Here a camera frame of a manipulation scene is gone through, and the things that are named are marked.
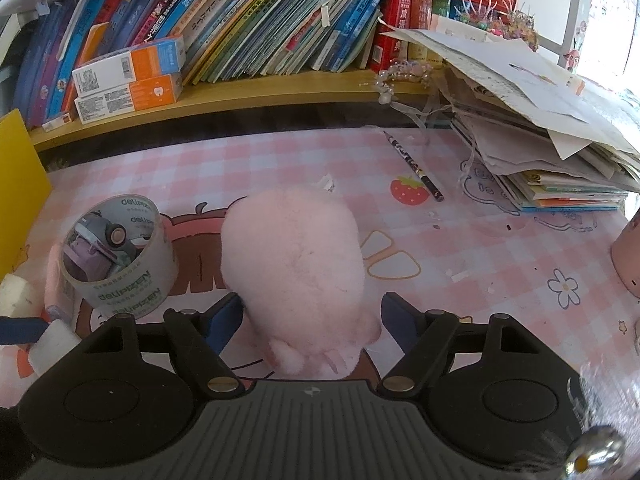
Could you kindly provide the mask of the white bookshelf frame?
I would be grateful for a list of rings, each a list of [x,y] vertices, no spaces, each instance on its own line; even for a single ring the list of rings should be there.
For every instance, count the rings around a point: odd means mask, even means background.
[[[540,44],[561,54],[570,44],[573,21],[582,12],[580,7],[587,0],[570,0],[564,38],[557,44],[541,39]],[[66,122],[60,128],[46,131],[32,130],[30,138],[38,152],[58,148],[104,133],[139,127],[169,119],[198,116],[226,110],[245,110],[254,107],[295,105],[309,103],[366,102],[375,101],[372,70],[345,70],[343,73],[303,72],[291,76],[268,76],[241,79],[222,84],[197,84],[184,88],[177,102],[112,118],[101,119],[89,125],[81,125],[77,119]]]

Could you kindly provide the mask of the yellow cardboard box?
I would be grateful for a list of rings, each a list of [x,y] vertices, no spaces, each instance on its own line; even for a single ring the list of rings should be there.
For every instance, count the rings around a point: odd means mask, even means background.
[[[52,191],[19,110],[1,117],[1,277],[26,259],[32,225]]]

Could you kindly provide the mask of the white soap block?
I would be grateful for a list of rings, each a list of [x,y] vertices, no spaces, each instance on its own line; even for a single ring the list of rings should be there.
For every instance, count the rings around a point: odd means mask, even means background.
[[[29,281],[8,273],[0,285],[0,315],[7,318],[39,318],[43,310],[40,292]]]

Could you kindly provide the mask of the pink checkered desk mat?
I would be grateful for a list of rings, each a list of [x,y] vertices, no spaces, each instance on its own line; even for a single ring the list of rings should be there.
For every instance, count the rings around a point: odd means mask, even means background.
[[[420,311],[513,316],[598,382],[639,379],[639,301],[611,248],[618,211],[517,214],[460,136],[410,153],[443,200],[401,189],[406,164],[376,130],[264,133],[156,148],[51,174],[18,268],[35,296],[56,266],[70,324],[1,350],[17,404],[64,349],[116,314],[155,323],[228,292],[241,328],[218,349],[245,379],[379,380],[401,352],[381,322],[396,292]]]

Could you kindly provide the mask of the lower orange white box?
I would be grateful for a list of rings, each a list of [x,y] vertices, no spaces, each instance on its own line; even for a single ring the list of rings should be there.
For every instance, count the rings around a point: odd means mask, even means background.
[[[92,96],[78,96],[75,100],[78,117],[83,125],[123,114],[149,110],[175,103],[182,92],[180,73],[141,79],[121,84]]]

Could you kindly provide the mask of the row of colourful books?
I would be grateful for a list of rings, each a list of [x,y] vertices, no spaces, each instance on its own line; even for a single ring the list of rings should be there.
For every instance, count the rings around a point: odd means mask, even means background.
[[[516,0],[458,0],[452,16],[467,18],[473,4],[499,30]],[[13,107],[49,131],[80,121],[73,70],[99,56],[181,35],[183,85],[339,73],[352,63],[385,70],[393,57],[366,45],[386,27],[407,27],[409,9],[410,0],[1,0],[2,18],[35,19]]]

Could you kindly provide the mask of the black patterned pencil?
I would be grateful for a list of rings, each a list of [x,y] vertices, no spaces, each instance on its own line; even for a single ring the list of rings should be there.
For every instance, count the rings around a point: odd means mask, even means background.
[[[422,184],[426,187],[427,191],[432,194],[435,200],[442,202],[444,196],[436,184],[430,179],[426,172],[418,165],[414,158],[404,149],[404,147],[389,133],[383,132],[386,141],[393,149],[399,154],[399,156],[405,161],[405,163],[411,168],[413,173],[418,177]]]

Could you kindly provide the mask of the pink cup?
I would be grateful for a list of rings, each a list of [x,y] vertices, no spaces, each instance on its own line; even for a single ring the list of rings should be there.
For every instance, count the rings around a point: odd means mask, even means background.
[[[640,210],[611,246],[611,259],[620,280],[635,297],[640,297]]]

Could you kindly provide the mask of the clear packing tape roll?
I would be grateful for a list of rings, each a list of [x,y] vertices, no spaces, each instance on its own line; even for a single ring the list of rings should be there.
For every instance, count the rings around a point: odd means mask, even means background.
[[[179,266],[163,217],[149,198],[117,195],[94,205],[62,241],[66,283],[110,318],[142,318],[168,297]]]

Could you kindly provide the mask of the stack of papers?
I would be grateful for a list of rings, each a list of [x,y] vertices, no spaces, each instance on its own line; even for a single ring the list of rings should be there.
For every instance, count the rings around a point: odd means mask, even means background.
[[[519,212],[615,210],[639,191],[639,121],[626,103],[503,39],[442,18],[387,37],[442,60],[427,73],[454,131]]]

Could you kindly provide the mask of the small purple toy car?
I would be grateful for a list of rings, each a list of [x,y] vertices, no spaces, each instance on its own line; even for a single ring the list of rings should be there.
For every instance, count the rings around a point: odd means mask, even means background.
[[[97,211],[79,219],[63,245],[66,271],[81,282],[98,282],[124,270],[142,253],[146,235],[131,236],[126,228]]]

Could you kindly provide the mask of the orange white box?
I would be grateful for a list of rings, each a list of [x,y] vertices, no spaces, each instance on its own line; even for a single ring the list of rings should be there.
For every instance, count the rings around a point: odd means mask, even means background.
[[[149,110],[175,103],[182,92],[180,73],[141,79],[121,84],[92,96],[78,96],[75,100],[78,117],[83,125],[123,114]]]
[[[137,44],[99,56],[73,70],[78,96],[130,84],[160,75],[178,73],[186,62],[183,36]]]

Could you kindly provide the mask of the upper orange white box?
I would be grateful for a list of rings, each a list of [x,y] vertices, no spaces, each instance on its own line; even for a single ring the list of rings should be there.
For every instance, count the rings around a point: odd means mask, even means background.
[[[186,62],[183,36],[137,44],[99,56],[73,70],[78,96],[130,84],[160,75],[178,73]]]

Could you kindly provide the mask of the pink eraser case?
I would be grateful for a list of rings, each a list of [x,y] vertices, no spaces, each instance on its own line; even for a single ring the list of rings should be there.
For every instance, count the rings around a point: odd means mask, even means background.
[[[43,301],[49,318],[70,325],[74,313],[74,289],[62,272],[62,253],[60,243],[53,245],[49,252]]]

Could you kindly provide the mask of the pink plush pig toy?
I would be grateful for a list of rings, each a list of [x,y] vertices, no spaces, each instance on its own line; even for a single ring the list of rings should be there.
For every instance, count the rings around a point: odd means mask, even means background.
[[[364,301],[356,219],[325,188],[268,188],[233,203],[222,222],[220,268],[281,377],[345,378],[381,336],[380,315]]]

